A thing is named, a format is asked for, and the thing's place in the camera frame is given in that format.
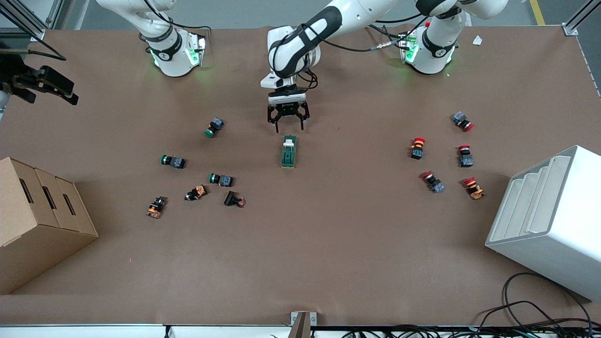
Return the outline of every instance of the brown table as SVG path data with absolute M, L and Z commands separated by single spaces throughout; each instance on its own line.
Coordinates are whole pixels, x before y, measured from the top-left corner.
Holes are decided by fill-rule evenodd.
M 276 134 L 259 86 L 266 34 L 214 31 L 210 67 L 167 78 L 135 31 L 48 32 L 69 60 L 27 62 L 72 79 L 79 104 L 12 99 L 0 155 L 78 182 L 100 238 L 0 298 L 0 322 L 277 324 L 306 309 L 332 325 L 474 324 L 501 305 L 505 279 L 525 270 L 484 247 L 508 178 L 574 144 L 601 153 L 601 103 L 576 39 L 558 26 L 469 27 L 434 76 L 402 66 L 393 48 L 323 46 L 305 131 L 289 117 Z M 450 122 L 458 110 L 475 123 L 469 133 Z M 216 115 L 226 125 L 210 140 L 203 130 Z M 279 165 L 287 134 L 298 137 L 294 170 Z M 414 137 L 427 140 L 420 161 L 407 157 Z M 470 169 L 457 167 L 464 143 Z M 164 153 L 188 167 L 159 165 Z M 420 179 L 428 170 L 443 193 Z M 211 172 L 236 178 L 243 209 L 223 206 L 228 189 L 208 185 Z M 482 200 L 460 184 L 469 176 Z M 201 183 L 209 194 L 184 201 Z M 153 220 L 145 211 L 159 195 L 169 203 Z M 582 316 L 534 278 L 516 280 L 510 298 Z M 600 319 L 601 304 L 587 309 Z

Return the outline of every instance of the metal bracket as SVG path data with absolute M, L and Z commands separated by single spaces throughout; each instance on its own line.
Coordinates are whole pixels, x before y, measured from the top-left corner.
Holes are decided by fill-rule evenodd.
M 294 321 L 296 320 L 296 317 L 298 317 L 299 313 L 301 312 L 305 312 L 309 314 L 309 318 L 310 318 L 310 325 L 311 326 L 315 326 L 317 325 L 317 312 L 307 312 L 307 311 L 294 311 L 294 312 L 290 312 L 290 325 L 294 325 Z
M 573 31 L 570 31 L 568 29 L 568 27 L 566 27 L 566 23 L 565 22 L 561 23 L 561 28 L 564 30 L 564 34 L 566 36 L 575 36 L 575 35 L 578 35 L 578 30 L 576 28 L 574 28 Z

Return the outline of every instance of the white plastic container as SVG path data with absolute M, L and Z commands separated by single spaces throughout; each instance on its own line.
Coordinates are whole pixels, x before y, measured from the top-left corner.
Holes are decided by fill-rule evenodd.
M 486 246 L 601 302 L 601 156 L 573 146 L 513 176 Z

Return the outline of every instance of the yellow floor line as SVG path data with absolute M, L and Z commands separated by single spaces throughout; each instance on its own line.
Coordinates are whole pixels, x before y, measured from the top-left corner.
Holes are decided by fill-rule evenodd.
M 540 11 L 540 7 L 538 6 L 538 0 L 530 0 L 530 6 L 532 7 L 532 11 L 534 12 L 536 24 L 544 25 L 545 19 L 543 18 L 543 13 Z

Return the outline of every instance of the yellow tape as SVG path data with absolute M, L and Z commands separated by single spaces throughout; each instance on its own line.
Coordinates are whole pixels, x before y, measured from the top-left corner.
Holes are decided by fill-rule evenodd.
M 538 6 L 538 0 L 530 0 L 530 6 L 532 7 L 532 12 L 534 12 L 536 24 L 544 25 L 545 19 L 543 18 L 543 13 L 540 11 L 540 7 Z

